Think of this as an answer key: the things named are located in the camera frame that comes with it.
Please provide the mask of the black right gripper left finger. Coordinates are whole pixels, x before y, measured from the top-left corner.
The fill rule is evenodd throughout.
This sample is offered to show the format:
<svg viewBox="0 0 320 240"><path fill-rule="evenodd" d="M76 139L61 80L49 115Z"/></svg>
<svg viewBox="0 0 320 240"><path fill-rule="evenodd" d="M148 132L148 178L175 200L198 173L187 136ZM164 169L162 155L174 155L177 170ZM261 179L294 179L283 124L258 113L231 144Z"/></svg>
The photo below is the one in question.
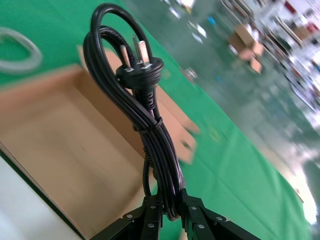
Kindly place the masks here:
<svg viewBox="0 0 320 240"><path fill-rule="evenodd" d="M146 196L142 205L117 219L92 237L93 240L158 240L163 225L163 201Z"/></svg>

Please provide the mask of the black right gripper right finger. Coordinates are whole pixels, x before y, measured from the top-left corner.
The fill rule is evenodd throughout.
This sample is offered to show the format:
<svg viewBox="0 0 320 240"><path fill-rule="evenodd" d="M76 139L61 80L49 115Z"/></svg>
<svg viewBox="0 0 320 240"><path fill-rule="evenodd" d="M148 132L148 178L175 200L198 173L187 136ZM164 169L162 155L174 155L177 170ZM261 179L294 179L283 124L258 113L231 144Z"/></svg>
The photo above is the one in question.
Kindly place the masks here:
<svg viewBox="0 0 320 240"><path fill-rule="evenodd" d="M201 198L181 192L182 228L189 240L249 240L251 233L204 206Z"/></svg>

